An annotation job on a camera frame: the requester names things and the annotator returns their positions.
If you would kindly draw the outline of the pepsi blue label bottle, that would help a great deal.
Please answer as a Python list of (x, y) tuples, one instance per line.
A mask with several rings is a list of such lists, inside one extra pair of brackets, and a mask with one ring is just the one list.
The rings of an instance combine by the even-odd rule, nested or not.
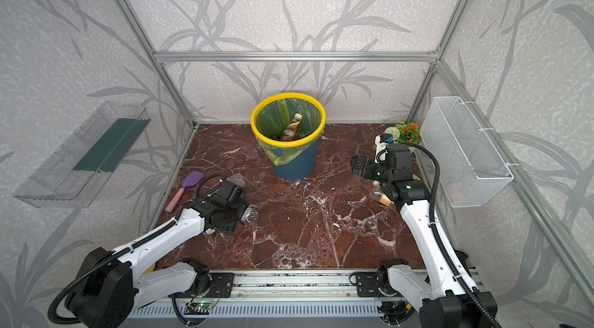
[(256, 224), (258, 222), (258, 210), (254, 207), (248, 207), (241, 217), (244, 224)]

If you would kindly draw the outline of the orange label orange cap bottle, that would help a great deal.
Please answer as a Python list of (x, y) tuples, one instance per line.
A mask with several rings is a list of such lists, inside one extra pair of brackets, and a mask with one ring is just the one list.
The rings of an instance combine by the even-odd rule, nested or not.
[(390, 200), (388, 196), (380, 191), (373, 191), (370, 193), (370, 198), (372, 201), (377, 202), (385, 207), (391, 207), (394, 202)]

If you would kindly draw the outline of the clear crushed bottle white cap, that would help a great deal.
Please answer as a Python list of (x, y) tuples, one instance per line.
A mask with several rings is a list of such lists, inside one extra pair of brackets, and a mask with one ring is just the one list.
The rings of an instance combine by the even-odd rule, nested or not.
[(234, 175), (229, 176), (226, 181), (239, 187), (246, 187), (246, 180), (240, 173), (235, 173)]

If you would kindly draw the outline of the brown tea bottle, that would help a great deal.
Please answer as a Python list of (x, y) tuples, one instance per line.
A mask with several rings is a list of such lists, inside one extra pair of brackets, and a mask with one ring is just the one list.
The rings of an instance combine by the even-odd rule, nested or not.
[(300, 113), (295, 113), (292, 118), (292, 121), (289, 125), (285, 128), (284, 132), (280, 137), (281, 142), (292, 142), (297, 139), (297, 134), (299, 131), (299, 127), (303, 120), (303, 116)]

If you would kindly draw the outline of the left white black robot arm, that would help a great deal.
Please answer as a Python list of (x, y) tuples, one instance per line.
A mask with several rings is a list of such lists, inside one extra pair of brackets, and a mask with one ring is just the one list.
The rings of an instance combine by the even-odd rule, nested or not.
[(244, 187), (223, 179), (142, 237), (113, 250), (96, 248), (89, 253), (75, 280), (50, 303), (48, 320), (63, 326), (118, 327), (131, 313), (161, 298), (207, 294), (216, 282), (208, 267), (194, 258), (165, 269), (149, 268), (199, 235), (234, 233), (249, 212)]

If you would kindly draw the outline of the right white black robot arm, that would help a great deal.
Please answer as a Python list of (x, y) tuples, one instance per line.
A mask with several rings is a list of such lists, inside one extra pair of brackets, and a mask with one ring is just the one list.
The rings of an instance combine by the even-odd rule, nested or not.
[[(441, 167), (436, 157), (412, 143), (378, 142), (376, 146), (373, 158), (352, 157), (352, 173), (378, 182), (378, 202), (401, 215), (428, 273), (423, 279), (409, 265), (387, 261), (378, 269), (380, 290), (385, 295), (401, 295), (417, 311), (423, 327), (498, 327), (495, 298), (479, 290), (440, 224), (436, 197)], [(431, 186), (413, 178), (411, 149), (432, 161)]]

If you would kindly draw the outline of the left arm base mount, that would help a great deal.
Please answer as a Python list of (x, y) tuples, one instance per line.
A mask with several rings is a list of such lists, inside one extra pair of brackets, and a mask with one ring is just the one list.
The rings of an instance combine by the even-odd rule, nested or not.
[(190, 289), (185, 291), (182, 296), (228, 299), (233, 289), (234, 280), (235, 274), (232, 272), (215, 272), (198, 275), (196, 280), (190, 285)]

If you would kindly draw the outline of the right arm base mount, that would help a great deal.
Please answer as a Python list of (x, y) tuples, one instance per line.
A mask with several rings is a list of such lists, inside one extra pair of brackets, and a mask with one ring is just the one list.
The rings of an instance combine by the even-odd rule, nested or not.
[(353, 272), (349, 275), (349, 282), (355, 286), (357, 296), (372, 298), (401, 298), (402, 294), (396, 292), (383, 280), (379, 272)]

